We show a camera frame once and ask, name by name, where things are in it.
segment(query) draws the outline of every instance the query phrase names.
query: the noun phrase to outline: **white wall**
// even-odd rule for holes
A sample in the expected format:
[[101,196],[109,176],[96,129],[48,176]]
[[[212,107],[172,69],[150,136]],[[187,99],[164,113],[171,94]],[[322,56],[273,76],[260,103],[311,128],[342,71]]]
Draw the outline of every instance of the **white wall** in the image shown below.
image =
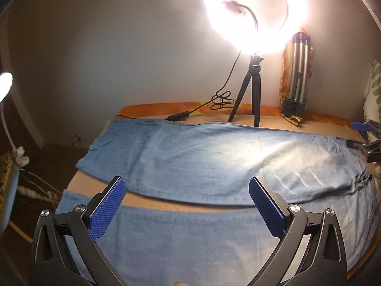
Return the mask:
[[[381,60],[380,31],[361,0],[307,4],[315,55],[309,108],[358,117],[370,62]],[[258,12],[277,22],[283,14],[273,18],[271,7]],[[16,0],[8,47],[44,139],[68,144],[80,134],[85,145],[125,105],[207,101],[238,52],[211,28],[203,0]],[[278,106],[282,53],[263,57],[262,104]],[[247,64],[242,56],[227,87],[234,97]]]

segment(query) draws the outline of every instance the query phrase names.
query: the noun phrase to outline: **black mini tripod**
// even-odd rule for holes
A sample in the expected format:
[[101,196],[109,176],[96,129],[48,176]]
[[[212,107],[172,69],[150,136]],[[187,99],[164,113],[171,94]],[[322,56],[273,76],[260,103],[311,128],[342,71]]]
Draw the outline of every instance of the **black mini tripod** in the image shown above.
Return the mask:
[[261,66],[260,62],[263,60],[257,53],[250,56],[249,70],[243,79],[241,89],[239,90],[237,100],[229,116],[228,122],[231,122],[237,109],[242,101],[243,95],[246,92],[247,86],[251,83],[251,112],[254,114],[254,127],[260,126],[260,112],[261,112]]

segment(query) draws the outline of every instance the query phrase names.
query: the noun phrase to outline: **floor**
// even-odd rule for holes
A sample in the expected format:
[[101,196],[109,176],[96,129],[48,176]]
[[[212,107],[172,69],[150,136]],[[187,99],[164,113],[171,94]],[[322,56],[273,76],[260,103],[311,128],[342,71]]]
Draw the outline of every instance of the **floor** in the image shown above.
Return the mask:
[[[25,168],[37,174],[58,190],[63,191],[76,172],[75,164],[85,156],[86,152],[86,149],[79,147],[54,144],[45,145],[37,158],[31,160],[30,164]],[[45,186],[44,183],[33,176],[26,173],[23,175],[30,181],[37,183],[44,190],[54,192],[49,186]],[[23,177],[20,177],[19,185],[41,193],[38,188],[26,182]],[[44,209],[53,210],[54,208],[51,203],[16,195],[11,221],[33,238],[39,214]],[[14,268],[23,282],[27,283],[29,277],[30,244],[10,227],[7,227],[0,238],[0,249],[5,257],[14,264]]]

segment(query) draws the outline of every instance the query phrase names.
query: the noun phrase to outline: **blue gripper pad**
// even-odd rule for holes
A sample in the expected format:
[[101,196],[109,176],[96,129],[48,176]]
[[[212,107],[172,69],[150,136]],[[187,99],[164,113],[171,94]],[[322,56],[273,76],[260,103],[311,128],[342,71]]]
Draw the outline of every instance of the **blue gripper pad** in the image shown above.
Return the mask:
[[88,219],[88,231],[92,240],[104,235],[125,194],[126,183],[121,177],[115,177],[99,194],[103,197]]
[[260,177],[253,177],[250,180],[249,193],[271,234],[282,239],[286,234],[289,214],[285,216],[284,209],[282,211],[277,205],[277,202],[279,202],[277,195],[270,190]]

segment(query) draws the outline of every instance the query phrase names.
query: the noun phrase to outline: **silver bolt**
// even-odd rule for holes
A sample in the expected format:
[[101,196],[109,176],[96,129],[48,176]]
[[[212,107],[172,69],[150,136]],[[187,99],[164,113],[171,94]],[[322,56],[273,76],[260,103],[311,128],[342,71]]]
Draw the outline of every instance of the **silver bolt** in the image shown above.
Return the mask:
[[329,216],[335,215],[335,211],[333,209],[326,209],[325,210]]
[[290,209],[293,212],[298,212],[298,211],[300,211],[300,206],[298,206],[296,204],[292,204],[292,205],[290,205]]
[[85,210],[85,206],[84,205],[78,205],[76,208],[75,208],[75,211],[77,213],[82,213],[83,211]]
[[46,217],[46,216],[48,216],[49,215],[49,210],[43,210],[42,212],[41,212],[41,216],[42,217]]

